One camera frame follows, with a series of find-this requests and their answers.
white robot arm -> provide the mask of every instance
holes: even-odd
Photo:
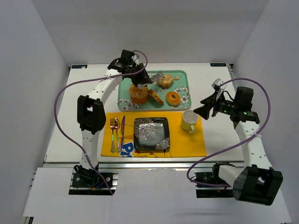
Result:
[[[269,162],[263,147],[261,135],[257,134],[259,118],[251,111],[253,90],[238,87],[232,101],[224,97],[223,82],[217,79],[213,84],[215,92],[201,101],[204,106],[194,110],[202,118],[208,119],[210,110],[212,117],[218,112],[230,115],[231,121],[241,142],[254,138],[242,144],[245,168],[236,168],[228,162],[217,162],[213,166],[210,183],[221,186],[223,181],[233,188],[236,200],[271,205],[280,188],[283,177],[280,171],[275,171]]]
[[[78,98],[77,121],[80,124],[82,146],[86,154],[82,152],[81,162],[76,172],[87,181],[93,179],[95,175],[85,155],[88,156],[93,167],[98,166],[98,139],[106,122],[104,104],[125,77],[131,78],[135,86],[142,87],[152,83],[143,68],[143,64],[138,62],[138,56],[134,52],[123,50],[121,57],[113,60],[108,66],[105,74],[107,79],[99,82],[88,95]]]
[[[113,76],[113,75],[119,75],[117,70],[114,69],[108,69],[106,71],[105,76]],[[106,79],[102,82],[100,82],[97,87],[95,87],[89,94],[89,98],[93,100],[99,99],[103,105],[105,104],[106,100],[112,93],[112,91],[122,82],[122,76]],[[95,133],[92,133],[91,131],[85,129],[81,130],[82,132],[82,146],[86,150],[86,153],[90,159],[90,162],[92,163],[93,167],[96,167],[99,163],[98,161],[98,140],[99,140],[99,134],[100,131],[96,131]],[[82,152],[81,156],[81,162],[80,166],[82,166],[85,169],[91,169],[89,163],[87,162],[87,158]]]

bread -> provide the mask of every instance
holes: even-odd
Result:
[[[158,85],[168,88],[172,82],[173,82],[172,75],[164,75],[164,77],[161,77],[159,79]]]
[[[164,102],[160,99],[160,97],[155,93],[155,91],[150,90],[149,91],[150,95],[157,101],[160,105],[163,105]]]
[[[168,92],[166,101],[171,106],[178,106],[181,103],[181,97],[176,92]]]
[[[139,89],[134,84],[130,85],[129,94],[130,94],[131,100],[136,104],[144,104],[144,103],[146,103],[146,101],[148,101],[148,99],[150,97],[149,89],[147,86]]]

yellow placemat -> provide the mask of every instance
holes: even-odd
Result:
[[[206,156],[206,148],[204,136],[202,132],[201,118],[195,126],[195,133],[190,134],[181,128],[182,112],[120,112],[107,113],[107,121],[105,124],[103,145],[101,156],[112,157],[196,157]],[[110,118],[118,118],[121,122],[123,116],[126,116],[125,121],[125,139],[124,151],[120,154],[117,152],[111,153],[111,138],[112,130],[110,129]],[[170,149],[164,151],[137,151],[134,149],[133,135],[134,135],[134,120],[136,118],[148,117],[165,117],[168,119],[170,130]],[[118,130],[119,141],[121,138],[120,129]]]

mug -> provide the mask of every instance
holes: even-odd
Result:
[[[182,116],[181,127],[189,131],[191,134],[195,132],[195,124],[198,122],[199,116],[193,111],[185,111]]]

black plate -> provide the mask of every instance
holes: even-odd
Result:
[[[167,118],[136,118],[134,148],[137,150],[167,150],[170,148]]]

